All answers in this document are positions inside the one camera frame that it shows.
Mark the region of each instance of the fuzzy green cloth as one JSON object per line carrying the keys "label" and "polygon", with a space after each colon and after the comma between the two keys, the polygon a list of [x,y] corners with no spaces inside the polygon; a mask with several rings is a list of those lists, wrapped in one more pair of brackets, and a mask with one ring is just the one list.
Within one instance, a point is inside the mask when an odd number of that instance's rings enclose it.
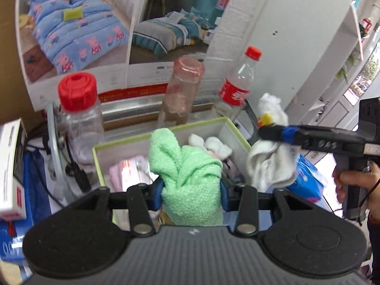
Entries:
{"label": "fuzzy green cloth", "polygon": [[161,128],[151,138],[149,166],[164,180],[163,208],[176,225],[222,224],[220,160],[198,147],[180,147],[174,134]]}

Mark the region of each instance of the green pillow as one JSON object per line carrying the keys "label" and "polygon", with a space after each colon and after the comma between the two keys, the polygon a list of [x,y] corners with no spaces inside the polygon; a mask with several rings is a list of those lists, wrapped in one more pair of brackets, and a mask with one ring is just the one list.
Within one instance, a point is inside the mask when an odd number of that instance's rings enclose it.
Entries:
{"label": "green pillow", "polygon": [[63,10],[63,21],[83,18],[83,7],[78,6],[74,9]]}

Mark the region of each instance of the blue tissue pack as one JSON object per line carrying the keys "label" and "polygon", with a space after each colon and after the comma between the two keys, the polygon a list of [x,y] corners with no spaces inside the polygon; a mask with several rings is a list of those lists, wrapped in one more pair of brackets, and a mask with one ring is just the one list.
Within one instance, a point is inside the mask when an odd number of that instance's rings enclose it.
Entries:
{"label": "blue tissue pack", "polygon": [[0,257],[1,260],[22,266],[22,240],[26,232],[34,224],[51,215],[49,197],[43,188],[32,159],[34,156],[43,183],[46,185],[44,158],[38,150],[28,152],[24,156],[24,189],[25,189],[25,220],[0,221]]}
{"label": "blue tissue pack", "polygon": [[320,201],[323,189],[327,185],[326,178],[301,154],[298,156],[296,170],[298,172],[296,181],[286,188],[312,203]]}

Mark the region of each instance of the black handle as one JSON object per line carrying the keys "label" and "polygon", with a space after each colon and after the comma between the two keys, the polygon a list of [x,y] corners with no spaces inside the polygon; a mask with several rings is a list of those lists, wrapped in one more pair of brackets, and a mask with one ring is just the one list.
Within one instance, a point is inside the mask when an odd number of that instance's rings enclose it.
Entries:
{"label": "black handle", "polygon": [[[334,159],[339,172],[347,170],[369,171],[369,160],[365,158],[349,158],[345,155],[334,154]],[[342,204],[343,217],[349,220],[364,221],[366,218],[367,201],[362,204],[368,191],[364,187],[344,185],[346,192]]]}

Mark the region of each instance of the pink package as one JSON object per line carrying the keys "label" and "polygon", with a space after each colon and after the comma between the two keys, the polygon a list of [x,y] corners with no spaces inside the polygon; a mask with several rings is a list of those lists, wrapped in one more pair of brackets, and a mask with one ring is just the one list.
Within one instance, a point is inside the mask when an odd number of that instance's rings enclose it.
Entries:
{"label": "pink package", "polygon": [[112,185],[116,192],[125,192],[130,186],[145,183],[152,184],[158,177],[149,170],[148,160],[137,155],[123,160],[109,169]]}

